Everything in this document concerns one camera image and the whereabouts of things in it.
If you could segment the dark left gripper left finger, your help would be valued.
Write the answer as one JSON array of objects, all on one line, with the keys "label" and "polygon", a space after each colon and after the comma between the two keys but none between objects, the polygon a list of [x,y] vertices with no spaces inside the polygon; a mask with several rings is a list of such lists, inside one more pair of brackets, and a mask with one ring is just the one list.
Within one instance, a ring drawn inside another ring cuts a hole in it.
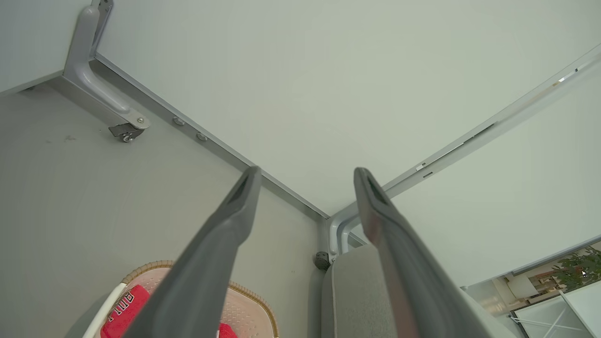
[{"label": "dark left gripper left finger", "polygon": [[261,185],[260,167],[243,171],[123,338],[216,338],[234,261],[253,228]]}]

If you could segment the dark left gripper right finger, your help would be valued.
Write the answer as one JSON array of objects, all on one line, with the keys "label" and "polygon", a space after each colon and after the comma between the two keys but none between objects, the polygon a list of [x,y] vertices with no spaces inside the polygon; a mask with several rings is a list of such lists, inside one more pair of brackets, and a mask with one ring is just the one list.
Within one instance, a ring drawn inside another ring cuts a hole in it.
[{"label": "dark left gripper right finger", "polygon": [[380,258],[398,338],[491,338],[367,168],[354,169],[363,232]]}]

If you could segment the red jersey with lettering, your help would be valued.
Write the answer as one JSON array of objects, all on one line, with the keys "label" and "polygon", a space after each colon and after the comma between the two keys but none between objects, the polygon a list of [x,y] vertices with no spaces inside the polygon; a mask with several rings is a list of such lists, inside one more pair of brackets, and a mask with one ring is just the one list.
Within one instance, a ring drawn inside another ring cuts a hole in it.
[{"label": "red jersey with lettering", "polygon": [[149,297],[149,291],[139,284],[126,291],[108,314],[101,327],[100,338],[123,338]]}]

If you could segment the grey fabric sofa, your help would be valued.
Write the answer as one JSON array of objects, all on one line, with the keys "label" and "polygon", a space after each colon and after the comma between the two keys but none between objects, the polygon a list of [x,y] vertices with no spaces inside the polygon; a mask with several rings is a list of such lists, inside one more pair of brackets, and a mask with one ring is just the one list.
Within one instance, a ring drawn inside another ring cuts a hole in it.
[{"label": "grey fabric sofa", "polygon": [[[460,289],[460,293],[491,338],[518,338],[466,291]],[[374,245],[340,255],[328,269],[322,286],[321,315],[322,338],[399,338]]]}]

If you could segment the grey metal stand base bracket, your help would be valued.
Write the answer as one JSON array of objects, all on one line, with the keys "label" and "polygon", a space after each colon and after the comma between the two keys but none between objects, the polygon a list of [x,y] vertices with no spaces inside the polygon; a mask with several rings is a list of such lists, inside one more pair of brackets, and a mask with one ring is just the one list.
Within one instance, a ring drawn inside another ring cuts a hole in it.
[{"label": "grey metal stand base bracket", "polygon": [[358,242],[360,246],[369,243],[359,220],[358,203],[356,202],[328,218],[326,228],[328,231],[327,253],[330,263],[334,263],[339,255],[350,250],[349,239]]}]

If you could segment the beige perforated laundry basket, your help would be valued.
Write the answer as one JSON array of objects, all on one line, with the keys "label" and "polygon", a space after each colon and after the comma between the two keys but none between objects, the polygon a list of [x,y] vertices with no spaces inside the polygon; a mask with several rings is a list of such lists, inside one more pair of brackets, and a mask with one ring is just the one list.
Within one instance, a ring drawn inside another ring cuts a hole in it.
[{"label": "beige perforated laundry basket", "polygon": [[[150,295],[167,276],[173,261],[154,261],[134,269],[109,294],[94,316],[82,338],[100,338],[100,330],[118,300],[135,285],[141,285]],[[220,323],[232,327],[238,338],[279,338],[279,329],[272,309],[257,294],[230,282]]]}]

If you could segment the green potted plant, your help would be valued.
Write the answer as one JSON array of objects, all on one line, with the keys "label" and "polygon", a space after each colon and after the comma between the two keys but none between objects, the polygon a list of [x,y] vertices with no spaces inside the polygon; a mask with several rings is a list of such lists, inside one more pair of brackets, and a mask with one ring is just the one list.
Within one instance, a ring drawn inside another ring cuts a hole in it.
[{"label": "green potted plant", "polygon": [[588,246],[584,254],[577,252],[560,259],[553,266],[553,276],[567,292],[601,281],[601,251]]}]

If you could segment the white table with cross frame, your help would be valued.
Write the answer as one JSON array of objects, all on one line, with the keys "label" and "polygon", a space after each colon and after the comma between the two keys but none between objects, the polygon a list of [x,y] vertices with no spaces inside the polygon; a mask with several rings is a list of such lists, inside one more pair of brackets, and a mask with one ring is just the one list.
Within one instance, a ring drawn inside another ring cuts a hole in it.
[{"label": "white table with cross frame", "polygon": [[519,309],[526,338],[601,338],[601,281]]}]

